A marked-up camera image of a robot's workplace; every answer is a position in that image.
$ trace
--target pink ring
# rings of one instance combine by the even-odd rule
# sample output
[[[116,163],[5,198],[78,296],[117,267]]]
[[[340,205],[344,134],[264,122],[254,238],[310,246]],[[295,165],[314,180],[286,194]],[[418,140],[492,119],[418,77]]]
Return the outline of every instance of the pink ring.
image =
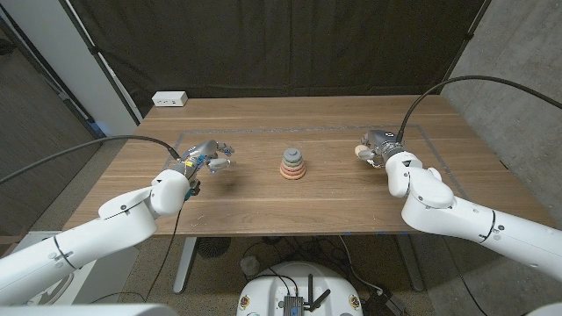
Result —
[[[281,168],[279,168],[279,172],[281,173],[281,176],[283,176],[283,178],[285,178],[287,180],[299,180],[301,177],[305,176],[306,168],[303,169],[302,173],[300,173],[299,175],[296,175],[296,176],[289,176],[289,175],[283,173],[283,170]]]
[[[299,171],[287,171],[287,170],[284,170],[283,167],[281,167],[281,172],[283,172],[283,173],[286,174],[287,176],[298,176],[298,175],[300,175],[301,173],[305,172],[305,169],[303,168],[303,169],[301,169],[301,170],[299,170]]]
[[[305,167],[304,163],[301,163],[298,168],[296,168],[296,167],[291,168],[291,167],[285,166],[285,164],[281,162],[281,168],[283,169],[283,171],[286,171],[287,173],[289,173],[289,172],[300,172],[304,167]]]

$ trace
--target metal table leg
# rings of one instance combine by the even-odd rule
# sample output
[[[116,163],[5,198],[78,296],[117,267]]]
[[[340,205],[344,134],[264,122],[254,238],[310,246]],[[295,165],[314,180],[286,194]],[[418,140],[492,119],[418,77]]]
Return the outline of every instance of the metal table leg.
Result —
[[[410,236],[406,234],[396,235],[396,241],[398,242],[398,248],[400,249],[402,258],[404,258],[407,273],[410,276],[412,290],[423,291],[424,285],[422,274],[420,273],[418,262],[415,259],[414,248],[412,247]]]
[[[197,249],[197,237],[186,237],[182,258],[177,266],[176,281],[174,282],[174,293],[181,294],[185,291],[185,285],[191,272],[191,265],[195,259]]]

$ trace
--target white cable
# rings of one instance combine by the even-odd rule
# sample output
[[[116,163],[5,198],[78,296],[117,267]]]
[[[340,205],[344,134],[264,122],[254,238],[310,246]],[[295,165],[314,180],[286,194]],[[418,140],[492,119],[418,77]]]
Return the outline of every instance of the white cable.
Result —
[[[369,282],[363,280],[361,277],[359,277],[357,275],[357,273],[355,272],[355,270],[353,269],[353,264],[351,263],[351,255],[349,254],[349,249],[348,246],[345,244],[345,241],[343,241],[342,236],[340,237],[340,241],[342,241],[343,246],[345,247],[345,252],[348,254],[348,260],[349,260],[349,266],[351,267],[351,272],[353,272],[353,275],[357,278],[357,280],[361,281],[362,283],[364,283],[365,285],[370,286],[371,288],[374,288],[377,290],[377,295],[382,295],[384,293],[383,289],[379,288],[377,285],[375,284],[370,284]]]

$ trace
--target black curtain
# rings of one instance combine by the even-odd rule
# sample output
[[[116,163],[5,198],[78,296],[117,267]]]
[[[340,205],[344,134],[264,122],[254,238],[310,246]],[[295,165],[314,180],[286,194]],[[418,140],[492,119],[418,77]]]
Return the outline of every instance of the black curtain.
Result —
[[[189,97],[421,94],[484,0],[71,0],[145,116]]]

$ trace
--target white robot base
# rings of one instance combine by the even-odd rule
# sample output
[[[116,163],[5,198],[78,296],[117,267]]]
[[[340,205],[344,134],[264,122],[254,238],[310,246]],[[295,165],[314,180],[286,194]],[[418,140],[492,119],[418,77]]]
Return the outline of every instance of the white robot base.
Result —
[[[291,296],[287,298],[287,287],[273,271],[292,278],[299,295],[293,282],[283,277]],[[311,278],[313,299],[309,298]],[[282,262],[262,271],[244,287],[236,315],[362,316],[363,310],[355,288],[333,270],[312,262]]]

